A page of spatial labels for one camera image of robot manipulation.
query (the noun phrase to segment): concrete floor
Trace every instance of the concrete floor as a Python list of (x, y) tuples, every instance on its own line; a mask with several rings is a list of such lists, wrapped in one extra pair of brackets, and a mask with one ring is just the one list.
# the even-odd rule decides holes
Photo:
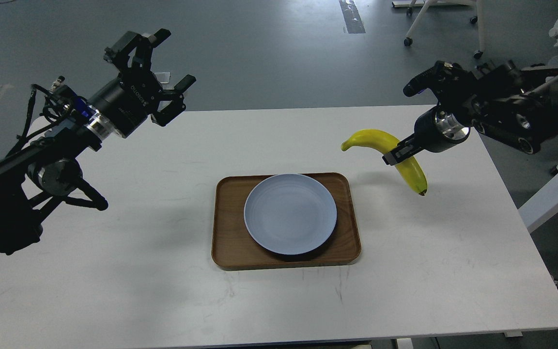
[[(102, 52), (125, 31), (172, 31), (155, 50), (153, 70), (170, 71), (173, 82), (185, 74), (197, 77), (186, 94), (191, 111), (432, 104), (430, 93), (403, 96), (403, 86), (436, 60), (465, 68), (476, 64), (472, 9), (431, 8), (413, 36), (414, 44), (404, 47), (412, 23), (405, 10), (392, 9), (389, 0), (355, 2), (365, 33), (347, 33), (336, 0), (0, 4), (0, 157), (22, 129), (29, 84), (50, 86), (64, 75), (71, 88), (90, 97), (115, 77)], [(547, 35), (558, 17), (558, 0), (488, 0), (483, 6), (480, 20), (485, 22), (487, 46), (481, 62), (512, 59), (517, 66), (527, 66), (558, 54)], [(518, 206), (548, 181), (549, 169), (558, 162), (558, 138), (533, 156), (490, 139), (484, 142)], [(533, 238), (558, 278), (558, 214)], [(522, 338), (493, 334), (439, 341), (444, 349), (545, 349), (558, 347), (558, 330)], [(372, 342), (375, 349), (391, 345), (387, 340)], [(417, 338), (414, 345), (436, 347), (431, 338)]]

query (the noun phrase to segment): plate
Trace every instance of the plate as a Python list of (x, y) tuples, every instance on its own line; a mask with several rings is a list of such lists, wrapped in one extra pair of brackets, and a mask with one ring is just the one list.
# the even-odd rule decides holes
[(304, 254), (319, 247), (337, 223), (337, 206), (328, 189), (302, 174), (268, 177), (244, 204), (248, 233), (278, 254)]

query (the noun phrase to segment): wooden tray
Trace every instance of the wooden tray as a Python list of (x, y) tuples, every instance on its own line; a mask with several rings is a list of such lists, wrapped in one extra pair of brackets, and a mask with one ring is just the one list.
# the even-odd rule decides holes
[(287, 256), (261, 247), (244, 224), (244, 203), (248, 194), (266, 176), (226, 177), (217, 184), (215, 227), (212, 236), (212, 259), (226, 270), (343, 265), (361, 253), (357, 222), (350, 187), (339, 173), (309, 173), (322, 183), (335, 199), (337, 225), (320, 247), (306, 254)]

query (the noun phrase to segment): yellow banana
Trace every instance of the yellow banana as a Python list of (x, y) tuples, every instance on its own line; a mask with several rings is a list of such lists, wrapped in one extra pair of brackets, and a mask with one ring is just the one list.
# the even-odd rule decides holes
[[(346, 151), (352, 146), (366, 146), (373, 148), (383, 154), (390, 152), (397, 146), (399, 139), (381, 130), (361, 130), (357, 131), (352, 137), (341, 144), (341, 150)], [(417, 194), (423, 196), (428, 190), (428, 182), (425, 179), (425, 174), (421, 170), (421, 166), (414, 157), (409, 157), (405, 161), (395, 165), (395, 168), (402, 175), (403, 180), (414, 190)]]

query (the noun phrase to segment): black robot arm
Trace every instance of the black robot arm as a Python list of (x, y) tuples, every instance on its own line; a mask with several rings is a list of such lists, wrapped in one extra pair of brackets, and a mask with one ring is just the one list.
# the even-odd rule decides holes
[(443, 152), (467, 139), (470, 128), (522, 152), (533, 154), (558, 134), (558, 67), (498, 67), (465, 71), (438, 61), (414, 77), (403, 93), (430, 89), (436, 106), (415, 122), (414, 133), (383, 156), (396, 165), (420, 152)]
[[(52, 120), (43, 137), (23, 148), (33, 138), (27, 136), (29, 125), (26, 125), (18, 143), (0, 160), (1, 253), (12, 254), (38, 242), (42, 221), (60, 203), (107, 208), (107, 201), (83, 179), (75, 160), (86, 148), (99, 150), (102, 141), (113, 132), (127, 137), (148, 115), (155, 123), (165, 126), (186, 109), (183, 93), (195, 78), (186, 75), (174, 89), (165, 90), (150, 70), (153, 49), (170, 34), (166, 29), (148, 37), (127, 32), (113, 47), (106, 48), (105, 60), (114, 64), (120, 73), (89, 99), (62, 84), (64, 77), (54, 82), (51, 91), (32, 86), (28, 122), (36, 89), (46, 94), (44, 113), (51, 108), (59, 117)], [(133, 50), (135, 55), (129, 66)], [(159, 110), (161, 101), (171, 103)], [(21, 187), (27, 177), (41, 190), (32, 198)], [(68, 196), (76, 189), (87, 199)]]

